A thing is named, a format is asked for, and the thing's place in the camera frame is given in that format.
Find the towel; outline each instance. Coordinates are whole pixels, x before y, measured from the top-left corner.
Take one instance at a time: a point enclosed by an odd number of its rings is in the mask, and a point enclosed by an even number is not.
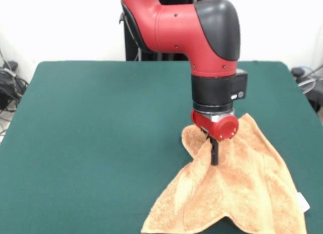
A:
[[[196,126],[183,130],[193,160],[158,197],[142,233],[199,233],[224,217],[246,233],[306,233],[285,162],[249,114],[239,125],[233,139],[219,144],[217,166],[210,165],[207,136]]]

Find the black cylinder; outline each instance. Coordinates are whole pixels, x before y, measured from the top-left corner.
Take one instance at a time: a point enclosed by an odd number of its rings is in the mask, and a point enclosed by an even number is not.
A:
[[[231,77],[205,78],[192,75],[193,108],[210,113],[231,110],[231,88]]]

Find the white wall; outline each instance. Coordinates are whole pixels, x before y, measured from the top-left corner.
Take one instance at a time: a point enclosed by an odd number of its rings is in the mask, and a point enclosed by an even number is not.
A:
[[[41,61],[125,59],[120,0],[1,1],[0,46],[27,80]],[[323,0],[230,1],[240,17],[241,60],[323,63]]]

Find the black cable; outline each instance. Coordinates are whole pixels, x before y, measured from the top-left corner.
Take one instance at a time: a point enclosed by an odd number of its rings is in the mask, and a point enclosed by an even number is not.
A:
[[[2,61],[4,61],[5,65],[7,66],[8,69],[12,70],[10,64],[5,60],[4,55],[2,54],[1,47],[0,47],[0,57],[2,58]]]
[[[0,68],[0,109],[15,112],[8,109],[9,103],[14,100],[17,107],[29,84],[14,72]]]
[[[1,126],[2,130],[4,130],[4,129],[5,129],[1,122],[0,122],[0,126]]]
[[[3,117],[1,117],[1,116],[0,116],[0,119],[1,119],[1,120],[3,120],[3,121],[5,121],[5,122],[11,122],[11,120],[9,120],[9,119],[5,119],[5,118],[3,118]]]
[[[15,110],[15,109],[8,109],[8,108],[6,108],[6,109],[5,109],[5,111],[6,111],[6,112],[10,112],[10,113],[14,113],[14,112],[16,112],[16,110]]]
[[[7,129],[4,129],[3,131],[0,132],[0,135],[5,133],[7,131]]]

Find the cable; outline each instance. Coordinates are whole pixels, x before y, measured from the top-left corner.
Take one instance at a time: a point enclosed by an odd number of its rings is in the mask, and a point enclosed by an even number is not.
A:
[[[11,68],[10,64],[7,63],[7,61],[5,60],[4,55],[2,54],[1,47],[0,47],[0,57],[4,61],[5,65],[10,69],[10,71],[12,71],[12,68]]]
[[[310,79],[305,80],[303,82],[300,82],[298,84],[298,87],[301,88],[302,86],[305,86],[307,84],[312,83],[312,86],[309,89],[306,89],[306,90],[302,89],[303,94],[307,94],[308,92],[312,91],[315,88],[317,81],[323,81],[323,77],[321,77],[321,78],[313,78],[313,77],[310,76]]]
[[[317,69],[312,70],[312,72],[310,72],[310,73],[308,73],[308,74],[303,75],[303,77],[302,77],[302,78],[306,78],[306,77],[308,77],[308,76],[310,76],[310,75],[312,75],[312,74],[315,74],[316,72],[318,72],[318,71],[319,71],[319,70],[321,70],[321,69],[323,69],[323,64],[322,64],[321,66],[319,66]]]
[[[5,133],[8,129],[4,129],[3,131],[0,132],[0,136]]]
[[[5,111],[6,111],[6,112],[10,112],[10,113],[14,113],[14,112],[16,112],[16,110],[15,110],[15,109],[8,109],[8,108],[6,108],[6,109],[5,109]]]
[[[9,119],[5,119],[5,118],[3,118],[3,117],[1,117],[1,116],[0,116],[0,119],[1,119],[1,120],[3,120],[3,121],[5,121],[5,122],[11,122],[11,120],[9,120]]]
[[[302,68],[302,69],[308,69],[308,70],[310,70],[310,71],[311,71],[311,73],[313,73],[313,72],[314,72],[314,70],[313,70],[312,68],[307,67],[307,66],[300,66],[300,68]]]
[[[15,112],[15,109],[8,109],[8,105],[14,100],[17,106],[28,86],[16,73],[0,68],[0,109]]]
[[[1,126],[2,130],[4,130],[4,129],[5,129],[1,122],[0,122],[0,126]]]
[[[138,58],[139,58],[139,53],[137,53],[136,58],[135,58],[135,60],[134,60],[134,61],[137,61],[137,60],[138,60]]]

